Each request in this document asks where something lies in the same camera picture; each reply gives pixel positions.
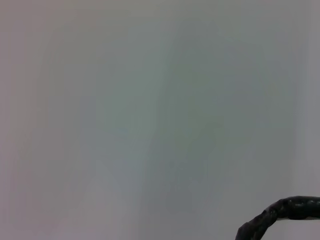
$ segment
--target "black cable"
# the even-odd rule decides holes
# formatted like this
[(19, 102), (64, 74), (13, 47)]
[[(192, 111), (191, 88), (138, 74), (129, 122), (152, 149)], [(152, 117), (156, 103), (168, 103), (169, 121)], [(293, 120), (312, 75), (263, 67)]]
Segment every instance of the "black cable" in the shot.
[(320, 219), (320, 197), (292, 196), (280, 199), (261, 214), (243, 224), (235, 240), (260, 240), (267, 229), (278, 220)]

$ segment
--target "cable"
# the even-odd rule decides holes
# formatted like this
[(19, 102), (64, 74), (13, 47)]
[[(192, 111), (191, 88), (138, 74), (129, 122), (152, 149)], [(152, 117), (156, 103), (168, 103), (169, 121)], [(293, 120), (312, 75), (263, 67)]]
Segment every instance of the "cable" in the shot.
[(320, 197), (292, 196), (273, 203), (251, 221), (243, 224), (235, 240), (260, 240), (279, 220), (319, 220)]

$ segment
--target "wall surface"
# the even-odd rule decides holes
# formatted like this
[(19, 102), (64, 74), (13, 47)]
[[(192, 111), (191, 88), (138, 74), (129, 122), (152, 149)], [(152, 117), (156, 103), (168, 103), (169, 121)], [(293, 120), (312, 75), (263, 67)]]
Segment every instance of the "wall surface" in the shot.
[(1, 1), (0, 238), (232, 240), (278, 199), (320, 196), (317, 16), (298, 0)]

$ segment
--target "white wall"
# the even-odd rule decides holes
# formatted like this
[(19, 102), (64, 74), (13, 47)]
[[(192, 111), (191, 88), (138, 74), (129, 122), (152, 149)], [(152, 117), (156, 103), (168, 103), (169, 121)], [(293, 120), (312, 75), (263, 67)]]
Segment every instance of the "white wall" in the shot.
[(310, 9), (1, 2), (1, 239), (233, 239), (276, 200), (319, 195)]

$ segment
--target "braided cable sleeve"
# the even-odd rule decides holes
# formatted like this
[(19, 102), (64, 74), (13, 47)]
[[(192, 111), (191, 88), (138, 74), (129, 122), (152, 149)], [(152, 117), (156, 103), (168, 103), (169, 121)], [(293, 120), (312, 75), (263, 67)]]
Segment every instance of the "braided cable sleeve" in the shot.
[(278, 220), (320, 220), (320, 197), (292, 196), (273, 203), (237, 231), (235, 240), (260, 240)]

